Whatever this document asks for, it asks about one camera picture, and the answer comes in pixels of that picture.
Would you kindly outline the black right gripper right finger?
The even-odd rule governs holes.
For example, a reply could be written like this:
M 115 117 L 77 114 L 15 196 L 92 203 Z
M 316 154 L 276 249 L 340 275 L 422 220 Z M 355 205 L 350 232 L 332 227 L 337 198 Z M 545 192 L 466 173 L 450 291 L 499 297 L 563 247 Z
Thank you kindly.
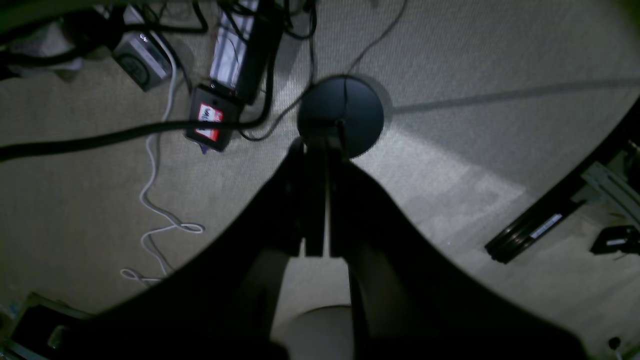
M 355 287 L 358 360 L 585 360 L 581 341 L 478 283 L 327 142 L 330 254 Z

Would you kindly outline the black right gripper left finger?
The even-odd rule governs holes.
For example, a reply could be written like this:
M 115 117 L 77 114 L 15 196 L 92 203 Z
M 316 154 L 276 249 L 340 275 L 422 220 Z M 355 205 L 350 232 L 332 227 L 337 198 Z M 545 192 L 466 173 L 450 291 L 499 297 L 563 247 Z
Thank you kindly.
M 322 151 L 295 139 L 217 239 L 160 283 L 72 326 L 61 358 L 286 359 L 270 332 L 289 260 L 323 254 L 323 167 Z

